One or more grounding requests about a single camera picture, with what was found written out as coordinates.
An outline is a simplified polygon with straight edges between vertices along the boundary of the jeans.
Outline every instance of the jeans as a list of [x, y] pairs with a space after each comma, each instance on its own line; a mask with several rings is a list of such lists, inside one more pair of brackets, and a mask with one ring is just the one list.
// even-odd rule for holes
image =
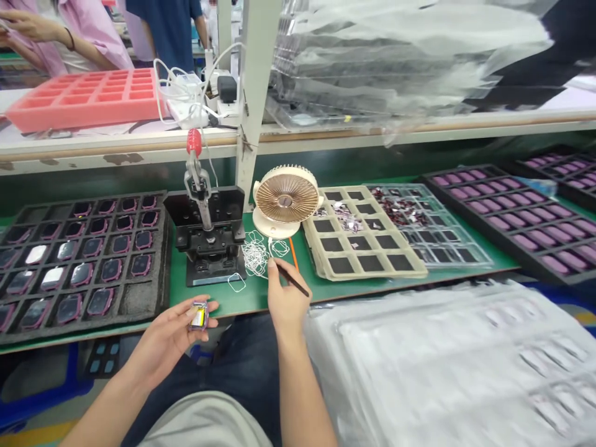
[[[120, 364], [128, 359], [139, 336], [123, 338]], [[269, 314], [242, 315], [221, 337], [219, 353], [208, 366], [184, 355], [154, 389], [130, 427], [122, 447], [138, 445], [157, 420], [183, 397], [220, 391], [233, 397], [261, 425], [274, 447], [281, 447], [278, 345]]]

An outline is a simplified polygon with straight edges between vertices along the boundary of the fan grille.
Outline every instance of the fan grille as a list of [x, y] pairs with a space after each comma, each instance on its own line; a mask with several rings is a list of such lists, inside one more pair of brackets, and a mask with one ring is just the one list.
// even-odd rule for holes
[[255, 201], [269, 219], [290, 224], [301, 222], [315, 212], [318, 192], [303, 177], [280, 174], [261, 183]]

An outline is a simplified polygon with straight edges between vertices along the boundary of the white fan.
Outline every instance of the white fan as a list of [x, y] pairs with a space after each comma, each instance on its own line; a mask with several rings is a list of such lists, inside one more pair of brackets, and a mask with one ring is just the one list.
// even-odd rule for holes
[[301, 166], [278, 166], [253, 186], [255, 227], [273, 239], [287, 239], [323, 203], [317, 180]]

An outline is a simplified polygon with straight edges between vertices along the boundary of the small battery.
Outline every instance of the small battery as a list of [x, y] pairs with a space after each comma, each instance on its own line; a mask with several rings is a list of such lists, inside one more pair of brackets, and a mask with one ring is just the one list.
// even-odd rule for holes
[[192, 309], [197, 312], [189, 325], [190, 330], [205, 330], [209, 320], [209, 308], [204, 301], [195, 301], [192, 303]]

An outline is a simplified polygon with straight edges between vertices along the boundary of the beige tray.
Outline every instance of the beige tray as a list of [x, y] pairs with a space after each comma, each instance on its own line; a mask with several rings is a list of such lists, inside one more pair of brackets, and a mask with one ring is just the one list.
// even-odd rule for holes
[[[330, 281], [362, 278], [425, 278], [428, 270], [366, 186], [320, 188], [327, 216], [311, 217], [304, 232], [317, 274]], [[345, 231], [333, 204], [342, 202], [362, 220], [358, 233]]]

